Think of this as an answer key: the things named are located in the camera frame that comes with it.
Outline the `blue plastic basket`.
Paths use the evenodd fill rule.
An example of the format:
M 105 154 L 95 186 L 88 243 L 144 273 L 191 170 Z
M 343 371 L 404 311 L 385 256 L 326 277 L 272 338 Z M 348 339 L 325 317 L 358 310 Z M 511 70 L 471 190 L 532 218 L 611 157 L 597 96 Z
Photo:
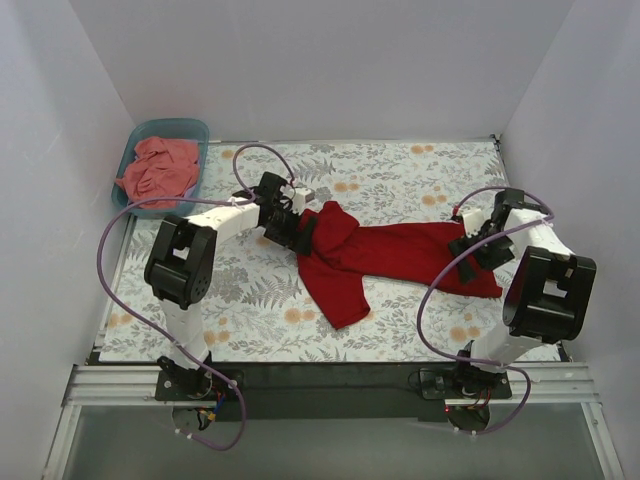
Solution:
M 199 193 L 202 183 L 205 161 L 208 153 L 209 129 L 205 123 L 197 119 L 190 118 L 168 118 L 156 119 L 144 122 L 138 125 L 130 134 L 126 143 L 120 165 L 118 167 L 116 178 L 119 178 L 125 171 L 126 167 L 135 160 L 134 148 L 136 144 L 149 137 L 158 136 L 168 139 L 185 139 L 195 141 L 199 146 L 200 157 L 199 166 L 200 174 L 197 183 L 192 187 L 184 198 L 188 199 L 196 197 Z M 123 189 L 115 184 L 111 192 L 111 200 L 113 204 L 122 209 L 133 204 Z

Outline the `dark red t shirt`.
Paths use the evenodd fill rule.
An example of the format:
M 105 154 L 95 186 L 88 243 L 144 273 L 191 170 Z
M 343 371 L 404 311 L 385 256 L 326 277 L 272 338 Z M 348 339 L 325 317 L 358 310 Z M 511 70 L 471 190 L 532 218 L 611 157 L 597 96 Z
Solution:
M 309 295 L 336 330 L 370 312 L 363 278 L 375 276 L 430 286 L 453 259 L 448 244 L 463 236 L 452 222 L 362 226 L 335 201 L 306 209 L 298 226 L 314 226 L 311 254 L 297 256 Z

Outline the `aluminium frame rail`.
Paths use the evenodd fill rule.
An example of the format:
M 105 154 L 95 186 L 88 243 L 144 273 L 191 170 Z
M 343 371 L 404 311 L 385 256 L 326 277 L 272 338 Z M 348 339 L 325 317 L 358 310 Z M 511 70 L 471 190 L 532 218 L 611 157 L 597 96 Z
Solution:
M 154 399 L 158 376 L 150 365 L 75 366 L 42 477 L 113 478 L 169 446 L 174 425 Z

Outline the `floral patterned table mat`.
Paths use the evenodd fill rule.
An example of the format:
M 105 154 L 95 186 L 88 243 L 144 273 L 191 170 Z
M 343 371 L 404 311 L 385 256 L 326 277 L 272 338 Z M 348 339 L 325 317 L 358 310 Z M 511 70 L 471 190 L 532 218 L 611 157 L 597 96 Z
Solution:
M 463 143 L 293 143 L 270 150 L 232 144 L 208 149 L 200 195 L 224 199 L 262 174 L 294 174 L 315 191 L 311 208 L 330 200 L 364 225 L 445 221 L 453 206 L 490 209 L 506 181 L 491 141 Z M 99 358 L 152 362 L 170 350 L 143 270 L 158 228 L 139 220 L 127 250 Z M 213 282 L 202 300 L 204 338 L 217 361 L 429 361 L 454 353 L 501 320 L 498 300 L 428 293 L 421 285 L 368 277 L 369 314 L 334 329 L 297 273 L 295 255 L 248 231 L 216 251 Z

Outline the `pink t shirt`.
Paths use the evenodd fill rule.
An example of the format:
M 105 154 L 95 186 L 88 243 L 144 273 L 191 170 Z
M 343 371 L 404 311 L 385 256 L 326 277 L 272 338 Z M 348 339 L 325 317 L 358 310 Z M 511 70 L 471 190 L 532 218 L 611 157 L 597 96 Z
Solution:
M 160 197 L 184 197 L 196 185 L 200 151 L 195 141 L 153 136 L 139 141 L 134 152 L 135 160 L 115 179 L 115 184 L 131 202 L 157 198 L 140 208 L 175 208 L 176 200 Z

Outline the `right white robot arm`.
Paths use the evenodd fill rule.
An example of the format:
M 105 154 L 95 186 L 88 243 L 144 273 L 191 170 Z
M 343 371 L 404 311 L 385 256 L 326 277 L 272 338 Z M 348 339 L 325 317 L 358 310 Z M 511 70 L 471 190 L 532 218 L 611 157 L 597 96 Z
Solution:
M 459 352 L 452 383 L 469 398 L 504 383 L 507 366 L 530 350 L 575 339 L 597 271 L 592 259 L 575 254 L 559 239 L 554 215 L 542 200 L 510 187 L 493 191 L 490 214 L 453 208 L 452 218 L 462 225 L 463 234 L 448 244 L 463 284 L 477 280 L 483 271 L 512 260 L 518 263 L 501 322 Z

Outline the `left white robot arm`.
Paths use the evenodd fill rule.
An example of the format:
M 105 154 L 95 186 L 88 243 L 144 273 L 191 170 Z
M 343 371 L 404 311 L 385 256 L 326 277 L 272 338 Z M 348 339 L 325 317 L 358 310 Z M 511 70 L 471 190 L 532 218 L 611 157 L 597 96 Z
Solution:
M 171 354 L 157 360 L 171 385 L 200 400 L 211 392 L 213 377 L 205 369 L 211 352 L 204 338 L 201 300 L 212 284 L 217 247 L 262 228 L 264 236 L 297 254 L 311 254 L 315 222 L 301 225 L 302 212 L 315 192 L 295 188 L 266 172 L 259 184 L 234 193 L 224 204 L 189 217 L 165 217 L 144 270 L 165 316 Z

